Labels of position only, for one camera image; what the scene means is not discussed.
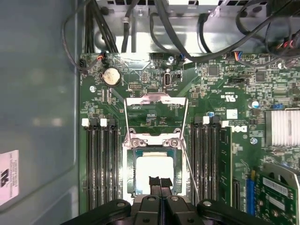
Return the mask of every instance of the pcie slot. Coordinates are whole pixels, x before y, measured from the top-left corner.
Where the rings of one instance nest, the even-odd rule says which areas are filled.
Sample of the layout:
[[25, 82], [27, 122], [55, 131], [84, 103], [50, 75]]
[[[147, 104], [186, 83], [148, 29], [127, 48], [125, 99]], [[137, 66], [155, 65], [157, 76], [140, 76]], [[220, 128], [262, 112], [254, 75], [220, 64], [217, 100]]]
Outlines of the pcie slot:
[[251, 215], [255, 215], [255, 184], [251, 179], [246, 180], [246, 211]]
[[232, 187], [232, 207], [240, 210], [240, 182], [236, 179], [233, 179]]

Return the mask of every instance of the black ram slot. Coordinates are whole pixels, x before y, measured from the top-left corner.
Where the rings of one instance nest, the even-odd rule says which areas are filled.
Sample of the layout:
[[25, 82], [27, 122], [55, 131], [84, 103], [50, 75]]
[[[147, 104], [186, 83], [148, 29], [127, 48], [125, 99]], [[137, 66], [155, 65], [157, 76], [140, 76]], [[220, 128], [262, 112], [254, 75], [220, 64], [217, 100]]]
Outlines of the black ram slot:
[[96, 171], [96, 206], [102, 204], [102, 195], [101, 195], [101, 135], [102, 132], [100, 129], [97, 130], [97, 147], [95, 152], [95, 171]]
[[[200, 173], [201, 173], [201, 168], [200, 168], [200, 142], [199, 142], [199, 133], [200, 129], [198, 124], [191, 124], [191, 167], [193, 171], [193, 175], [197, 184], [198, 192], [199, 195], [201, 190], [199, 189], [200, 186]], [[195, 190], [191, 190], [192, 193], [192, 202], [193, 204], [197, 204], [197, 199], [196, 199], [196, 193]]]
[[118, 199], [118, 130], [111, 127], [112, 133], [112, 199]]
[[206, 146], [207, 146], [207, 143], [206, 143], [206, 136], [207, 136], [207, 130], [206, 130], [206, 127], [204, 127], [203, 125], [201, 125], [200, 127], [200, 139], [199, 139], [199, 142], [200, 142], [200, 167], [201, 167], [201, 183], [200, 183], [200, 189], [201, 189], [201, 198], [200, 198], [200, 201], [202, 199], [205, 199], [207, 198], [206, 197], [206, 192], [207, 192], [207, 187], [206, 187], [206, 172], [207, 172], [207, 169], [206, 169]]
[[240, 182], [236, 179], [233, 179], [232, 187], [232, 207], [240, 210]]
[[218, 140], [219, 124], [191, 125], [192, 170], [196, 179], [200, 201], [216, 200], [218, 196]]
[[87, 197], [87, 205], [88, 210], [93, 209], [94, 204], [94, 196], [93, 196], [93, 131], [87, 130], [87, 190], [88, 190], [88, 197]]
[[102, 151], [103, 151], [103, 192], [104, 192], [104, 203], [109, 202], [109, 130], [108, 128], [103, 129], [103, 143], [102, 143]]
[[211, 167], [211, 189], [210, 189], [210, 198], [216, 200], [218, 197], [218, 182], [217, 182], [217, 169], [218, 169], [218, 141], [219, 141], [219, 130], [220, 125], [212, 125], [211, 127], [211, 152], [210, 152], [210, 160], [208, 164]]
[[207, 160], [205, 164], [207, 165], [207, 196], [206, 198], [213, 199], [212, 198], [212, 190], [213, 190], [213, 184], [212, 184], [212, 168], [213, 168], [213, 163], [212, 163], [212, 155], [213, 155], [213, 128], [209, 126], [207, 128], [207, 133], [208, 133], [208, 138], [207, 138]]

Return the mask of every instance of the white label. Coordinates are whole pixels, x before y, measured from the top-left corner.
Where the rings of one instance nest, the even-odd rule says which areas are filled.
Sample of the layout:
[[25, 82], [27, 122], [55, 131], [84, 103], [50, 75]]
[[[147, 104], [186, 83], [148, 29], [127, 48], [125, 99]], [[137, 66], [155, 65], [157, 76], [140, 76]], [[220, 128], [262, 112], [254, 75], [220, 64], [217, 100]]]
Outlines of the white label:
[[236, 102], [237, 95], [221, 95], [221, 98], [225, 98], [226, 102]]
[[237, 109], [227, 109], [226, 117], [228, 120], [237, 120], [238, 119], [238, 110]]
[[0, 205], [19, 194], [19, 150], [0, 154]]
[[277, 201], [275, 198], [269, 196], [269, 202], [285, 211], [285, 205], [283, 205], [280, 201]]
[[269, 188], [272, 188], [273, 190], [278, 191], [279, 193], [281, 193], [281, 194], [283, 194], [285, 196], [288, 196], [288, 190], [287, 190], [287, 188], [285, 188], [285, 187], [283, 187], [283, 186], [281, 186], [281, 185], [279, 185], [279, 184], [277, 184], [277, 183], [275, 183], [275, 182], [273, 182], [271, 180], [268, 180], [266, 178], [262, 179], [262, 183], [265, 186], [267, 186]]
[[247, 133], [248, 127], [247, 126], [231, 126], [232, 132], [242, 132], [242, 133]]

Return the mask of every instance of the capacitor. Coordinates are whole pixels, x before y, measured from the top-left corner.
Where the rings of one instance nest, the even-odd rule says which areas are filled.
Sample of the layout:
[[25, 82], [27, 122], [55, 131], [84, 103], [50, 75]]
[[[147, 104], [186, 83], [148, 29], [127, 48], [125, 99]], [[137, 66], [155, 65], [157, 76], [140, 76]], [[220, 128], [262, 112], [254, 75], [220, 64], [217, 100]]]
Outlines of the capacitor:
[[214, 112], [207, 112], [206, 115], [208, 115], [209, 117], [213, 117], [213, 116], [215, 116], [215, 113]]
[[285, 61], [284, 67], [285, 69], [291, 69], [296, 67], [296, 65], [297, 65], [297, 59], [290, 59]]
[[248, 104], [248, 107], [250, 109], [258, 109], [259, 108], [259, 102], [258, 101], [250, 101]]
[[108, 68], [101, 76], [101, 79], [108, 87], [116, 87], [121, 81], [121, 74], [115, 68]]

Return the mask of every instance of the sticker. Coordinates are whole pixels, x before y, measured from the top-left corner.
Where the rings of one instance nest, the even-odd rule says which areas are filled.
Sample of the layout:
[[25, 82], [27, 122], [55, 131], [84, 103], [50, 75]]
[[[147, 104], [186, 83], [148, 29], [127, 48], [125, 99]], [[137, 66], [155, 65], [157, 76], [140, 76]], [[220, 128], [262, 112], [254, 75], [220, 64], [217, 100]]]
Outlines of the sticker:
[[275, 183], [275, 182], [273, 182], [271, 180], [268, 180], [266, 178], [262, 179], [262, 183], [265, 186], [267, 186], [269, 188], [272, 188], [273, 190], [275, 190], [275, 191], [277, 191], [277, 192], [279, 192], [279, 193], [281, 193], [281, 194], [283, 194], [285, 196], [288, 196], [288, 190], [287, 190], [287, 188], [285, 188], [285, 187], [283, 187], [283, 186], [281, 186], [281, 185], [279, 185], [279, 184], [277, 184], [277, 183]]
[[0, 205], [19, 194], [19, 150], [0, 154]]
[[238, 119], [238, 110], [237, 109], [227, 109], [226, 116], [228, 120], [237, 120]]
[[280, 201], [277, 201], [275, 198], [272, 198], [269, 196], [269, 202], [272, 203], [273, 205], [277, 206], [281, 210], [285, 211], [285, 205], [283, 205]]

